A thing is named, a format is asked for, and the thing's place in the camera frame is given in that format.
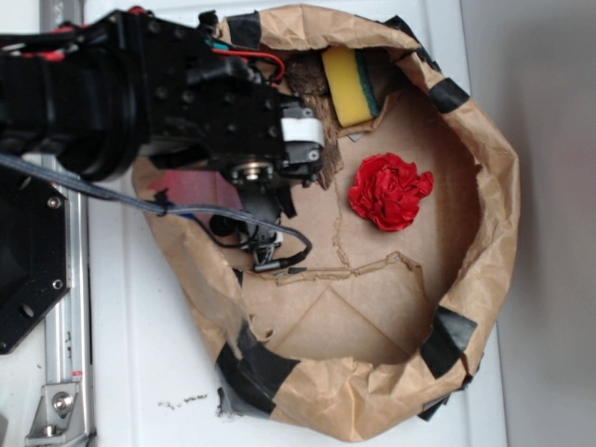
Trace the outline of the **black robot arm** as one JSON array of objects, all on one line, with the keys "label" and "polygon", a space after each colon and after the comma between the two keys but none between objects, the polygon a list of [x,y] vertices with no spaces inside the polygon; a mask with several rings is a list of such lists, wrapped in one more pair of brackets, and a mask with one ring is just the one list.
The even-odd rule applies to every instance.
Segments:
[{"label": "black robot arm", "polygon": [[53,155],[91,181],[140,156],[217,171],[294,215],[289,188],[323,166],[321,123],[278,90],[283,61],[135,7],[83,26],[1,38],[1,150]]}]

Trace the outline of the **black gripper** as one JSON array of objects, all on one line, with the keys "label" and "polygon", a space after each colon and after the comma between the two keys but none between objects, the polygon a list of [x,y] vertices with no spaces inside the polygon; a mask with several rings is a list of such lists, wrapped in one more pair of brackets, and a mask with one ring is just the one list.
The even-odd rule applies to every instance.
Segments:
[{"label": "black gripper", "polygon": [[322,168],[322,123],[299,97],[278,91],[258,61],[220,48],[202,28],[137,18],[148,140],[140,154],[159,169],[218,171],[259,219],[295,216],[291,188]]}]

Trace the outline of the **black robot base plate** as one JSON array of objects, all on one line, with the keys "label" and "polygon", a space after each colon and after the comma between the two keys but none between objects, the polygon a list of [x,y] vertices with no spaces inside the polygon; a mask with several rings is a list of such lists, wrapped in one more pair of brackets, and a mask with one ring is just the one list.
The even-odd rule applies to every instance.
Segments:
[{"label": "black robot base plate", "polygon": [[1,353],[7,355],[70,289],[68,199],[50,183],[1,169]]}]

